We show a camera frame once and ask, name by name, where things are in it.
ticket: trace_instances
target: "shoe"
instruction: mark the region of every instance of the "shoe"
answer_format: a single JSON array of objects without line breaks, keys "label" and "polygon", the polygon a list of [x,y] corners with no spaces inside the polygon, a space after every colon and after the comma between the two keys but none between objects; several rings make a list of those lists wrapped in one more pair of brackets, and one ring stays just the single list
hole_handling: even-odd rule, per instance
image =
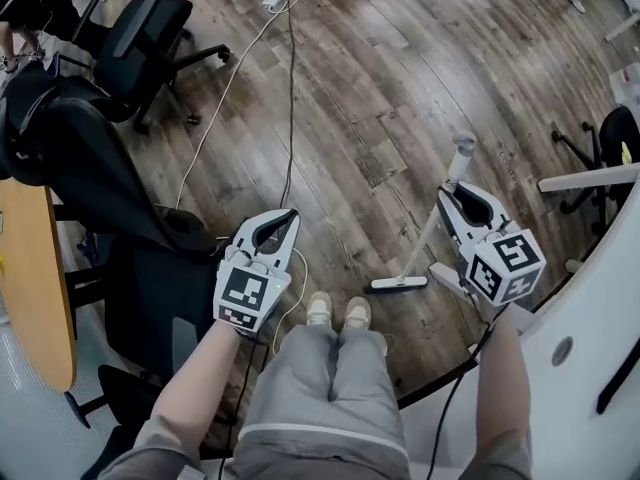
[{"label": "shoe", "polygon": [[368,329],[371,326],[371,306],[364,297],[354,297],[347,304],[345,329]]},{"label": "shoe", "polygon": [[18,57],[14,57],[13,59],[7,60],[6,58],[3,61],[4,71],[7,73],[13,73],[16,69],[18,69]]},{"label": "shoe", "polygon": [[333,303],[327,292],[316,292],[307,305],[307,325],[331,325]]},{"label": "shoe", "polygon": [[584,14],[585,12],[587,12],[587,10],[584,8],[584,5],[582,5],[582,0],[569,0],[573,6],[578,9],[582,14]]}]

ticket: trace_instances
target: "gray sweatpants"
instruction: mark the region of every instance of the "gray sweatpants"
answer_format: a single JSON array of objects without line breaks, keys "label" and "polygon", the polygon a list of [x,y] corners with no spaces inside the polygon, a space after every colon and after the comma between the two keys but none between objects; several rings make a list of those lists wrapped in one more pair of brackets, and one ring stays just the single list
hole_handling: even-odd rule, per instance
[{"label": "gray sweatpants", "polygon": [[338,336],[328,325],[297,326],[258,378],[240,438],[256,430],[319,430],[406,453],[383,353],[364,329]]}]

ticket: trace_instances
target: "white pole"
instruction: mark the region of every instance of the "white pole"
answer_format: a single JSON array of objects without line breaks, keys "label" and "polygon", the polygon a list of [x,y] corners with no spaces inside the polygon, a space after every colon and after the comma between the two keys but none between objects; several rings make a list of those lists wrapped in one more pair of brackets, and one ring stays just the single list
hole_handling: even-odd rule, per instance
[{"label": "white pole", "polygon": [[[453,193],[458,186],[458,183],[467,172],[469,168],[469,164],[471,163],[471,157],[473,156],[473,151],[476,149],[476,145],[478,144],[478,139],[471,132],[460,132],[454,139],[453,142],[458,148],[456,149],[456,154],[451,161],[451,165],[449,166],[449,172],[447,175],[447,181],[442,185],[442,188],[447,192]],[[409,262],[407,266],[402,271],[402,274],[398,277],[400,282],[404,281],[411,271],[416,266],[416,262],[418,261],[418,257],[420,253],[424,249],[425,245],[429,241],[429,237],[433,230],[436,228],[438,224],[438,219],[440,217],[440,212],[438,211],[438,205],[434,204],[431,213],[429,214],[429,218],[427,219],[427,223],[420,233],[420,238],[418,238],[418,243],[413,248],[411,252],[411,257],[409,258]]]}]

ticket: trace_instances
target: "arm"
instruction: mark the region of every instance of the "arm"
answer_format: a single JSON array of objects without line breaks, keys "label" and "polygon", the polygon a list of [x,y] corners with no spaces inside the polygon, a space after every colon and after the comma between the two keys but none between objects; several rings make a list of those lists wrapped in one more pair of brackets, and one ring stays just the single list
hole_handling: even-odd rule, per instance
[{"label": "arm", "polygon": [[529,432],[531,394],[510,310],[496,324],[480,354],[476,456],[488,451],[496,438],[513,432],[524,448]]},{"label": "arm", "polygon": [[7,21],[0,21],[0,48],[2,48],[7,60],[11,60],[16,56],[13,49],[13,34]]},{"label": "arm", "polygon": [[239,346],[240,336],[234,328],[216,321],[153,407],[151,415],[164,418],[196,456],[218,410]]}]

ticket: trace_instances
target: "chair wheel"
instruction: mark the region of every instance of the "chair wheel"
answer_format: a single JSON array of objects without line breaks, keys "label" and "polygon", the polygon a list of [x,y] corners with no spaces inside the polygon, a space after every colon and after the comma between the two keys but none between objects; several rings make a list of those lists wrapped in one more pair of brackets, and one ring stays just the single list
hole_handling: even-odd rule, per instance
[{"label": "chair wheel", "polygon": [[231,52],[229,50],[218,53],[218,58],[226,64],[231,59]]}]

